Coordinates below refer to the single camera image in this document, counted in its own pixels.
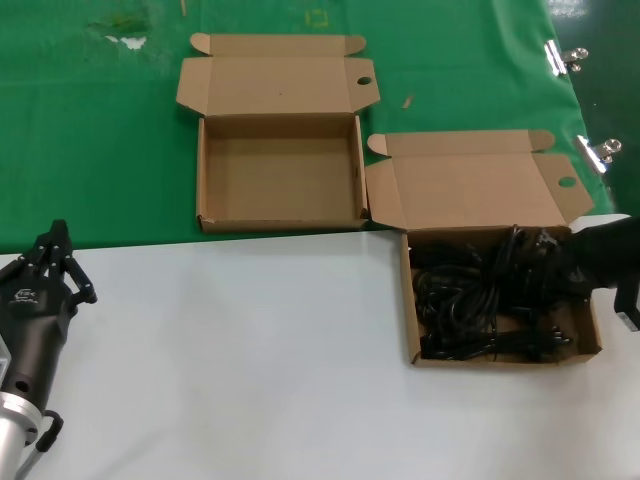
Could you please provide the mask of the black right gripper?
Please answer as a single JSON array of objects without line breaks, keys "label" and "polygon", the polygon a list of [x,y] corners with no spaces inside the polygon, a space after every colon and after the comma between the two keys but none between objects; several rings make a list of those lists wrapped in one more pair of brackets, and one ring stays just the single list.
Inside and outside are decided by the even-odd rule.
[{"label": "black right gripper", "polygon": [[585,228],[571,236],[580,272],[593,288],[639,283],[639,218]]}]

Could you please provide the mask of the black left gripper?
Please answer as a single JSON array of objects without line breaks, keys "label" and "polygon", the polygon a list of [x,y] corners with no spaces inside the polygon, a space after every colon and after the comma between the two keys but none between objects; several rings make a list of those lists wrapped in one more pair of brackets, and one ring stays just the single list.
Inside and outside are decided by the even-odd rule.
[{"label": "black left gripper", "polygon": [[[42,276],[48,260],[49,275]],[[1,339],[11,355],[1,391],[45,406],[77,305],[96,302],[95,287],[73,256],[66,221],[54,220],[1,269]]]}]

